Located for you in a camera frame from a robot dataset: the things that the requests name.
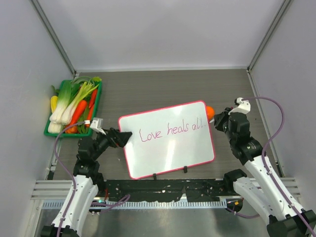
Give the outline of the pink framed whiteboard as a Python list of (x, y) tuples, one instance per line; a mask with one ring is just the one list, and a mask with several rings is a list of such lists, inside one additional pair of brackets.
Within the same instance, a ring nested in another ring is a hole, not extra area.
[(204, 101), (122, 116), (121, 132), (131, 179), (142, 179), (213, 162), (216, 154)]

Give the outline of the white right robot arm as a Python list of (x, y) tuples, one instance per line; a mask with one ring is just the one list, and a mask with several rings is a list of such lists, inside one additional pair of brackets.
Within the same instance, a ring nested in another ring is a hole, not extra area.
[(214, 119), (215, 128), (227, 136), (233, 155), (259, 185), (236, 169), (224, 175), (225, 193), (241, 195), (264, 220), (271, 237), (314, 237), (316, 214), (306, 210), (277, 176), (263, 147), (251, 137), (247, 116), (226, 108)]

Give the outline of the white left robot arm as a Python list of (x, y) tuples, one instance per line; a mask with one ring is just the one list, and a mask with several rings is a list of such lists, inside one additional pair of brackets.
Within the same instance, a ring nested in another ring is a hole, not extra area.
[(100, 197), (106, 182), (99, 172), (97, 159), (109, 147), (124, 147), (132, 132), (120, 132), (110, 128), (101, 130), (97, 137), (83, 137), (78, 141), (77, 161), (73, 172), (70, 190), (59, 211), (59, 214), (49, 226), (44, 226), (41, 237), (80, 237), (87, 214), (95, 197)]

